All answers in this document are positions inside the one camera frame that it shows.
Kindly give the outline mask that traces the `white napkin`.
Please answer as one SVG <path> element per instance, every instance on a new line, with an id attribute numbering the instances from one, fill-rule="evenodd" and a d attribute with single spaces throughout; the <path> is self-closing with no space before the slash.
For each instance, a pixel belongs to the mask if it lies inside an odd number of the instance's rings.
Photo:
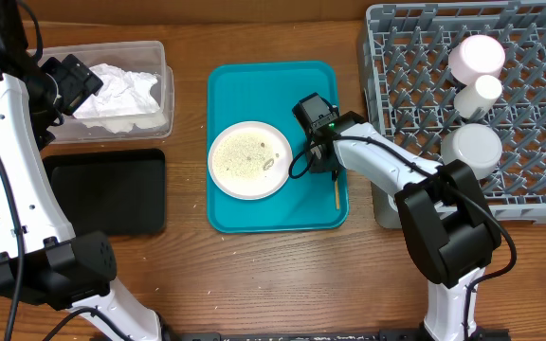
<path id="1" fill-rule="evenodd" d="M 94 65 L 90 71 L 100 78 L 102 87 L 73 114 L 86 127 L 100 126 L 118 134 L 134 128 L 158 128 L 166 123 L 162 106 L 151 95 L 158 84 L 157 75 L 125 71 L 107 63 Z"/>

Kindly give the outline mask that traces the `large white plate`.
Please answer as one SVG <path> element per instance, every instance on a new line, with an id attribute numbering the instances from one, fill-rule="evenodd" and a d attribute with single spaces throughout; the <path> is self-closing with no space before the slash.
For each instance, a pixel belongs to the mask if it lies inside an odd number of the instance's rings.
<path id="1" fill-rule="evenodd" d="M 275 127 L 259 121 L 233 124 L 209 147 L 210 179 L 226 195 L 260 200 L 276 193 L 289 178 L 293 152 Z"/>

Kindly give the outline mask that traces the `wooden chopstick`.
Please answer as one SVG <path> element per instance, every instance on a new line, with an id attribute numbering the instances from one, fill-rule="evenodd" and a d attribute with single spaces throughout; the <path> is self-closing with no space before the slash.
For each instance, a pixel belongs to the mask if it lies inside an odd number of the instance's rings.
<path id="1" fill-rule="evenodd" d="M 336 206 L 336 210 L 340 210 L 340 195 L 339 195 L 338 180 L 335 180 L 335 182 L 334 182 L 334 190 L 335 190 L 335 206 Z"/>

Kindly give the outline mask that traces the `grey-blue bowl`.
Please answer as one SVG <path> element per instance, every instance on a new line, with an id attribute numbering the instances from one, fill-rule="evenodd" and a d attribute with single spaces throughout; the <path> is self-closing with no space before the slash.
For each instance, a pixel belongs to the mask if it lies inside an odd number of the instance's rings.
<path id="1" fill-rule="evenodd" d="M 501 159 L 502 144 L 489 127 L 470 123 L 452 131 L 441 144 L 445 164 L 461 160 L 474 172 L 478 180 L 490 175 Z"/>

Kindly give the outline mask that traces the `white cup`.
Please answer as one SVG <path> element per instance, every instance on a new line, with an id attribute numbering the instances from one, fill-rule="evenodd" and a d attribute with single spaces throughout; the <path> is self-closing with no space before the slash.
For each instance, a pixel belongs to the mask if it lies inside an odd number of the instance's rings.
<path id="1" fill-rule="evenodd" d="M 456 95 L 454 109 L 464 119 L 478 120 L 493 107 L 502 91 L 499 79 L 490 75 L 480 76 Z"/>

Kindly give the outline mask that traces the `pink bowl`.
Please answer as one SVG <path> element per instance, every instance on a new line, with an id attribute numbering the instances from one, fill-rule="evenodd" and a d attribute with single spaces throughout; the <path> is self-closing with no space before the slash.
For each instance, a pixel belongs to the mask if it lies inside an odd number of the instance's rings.
<path id="1" fill-rule="evenodd" d="M 473 35 L 465 38 L 448 57 L 451 75 L 460 83 L 468 85 L 478 77 L 498 77 L 505 64 L 505 51 L 494 38 Z"/>

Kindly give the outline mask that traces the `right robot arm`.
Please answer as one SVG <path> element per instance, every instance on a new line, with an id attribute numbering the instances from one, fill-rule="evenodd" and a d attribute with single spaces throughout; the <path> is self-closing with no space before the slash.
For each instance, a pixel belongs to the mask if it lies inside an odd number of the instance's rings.
<path id="1" fill-rule="evenodd" d="M 312 173 L 356 171 L 392 197 L 409 256 L 428 281 L 428 311 L 416 340 L 506 340 L 475 322 L 475 298 L 501 231 L 473 171 L 414 155 L 354 112 L 319 94 L 292 110 L 306 135 L 300 156 Z"/>

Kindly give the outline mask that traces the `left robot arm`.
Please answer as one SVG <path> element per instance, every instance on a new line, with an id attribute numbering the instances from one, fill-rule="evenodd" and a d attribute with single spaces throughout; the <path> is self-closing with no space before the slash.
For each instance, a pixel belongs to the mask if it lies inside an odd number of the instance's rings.
<path id="1" fill-rule="evenodd" d="M 29 53 L 27 5 L 0 0 L 0 296 L 80 316 L 113 340 L 170 340 L 163 318 L 117 277 L 106 236 L 77 236 L 49 184 L 41 149 L 101 88 L 79 59 Z"/>

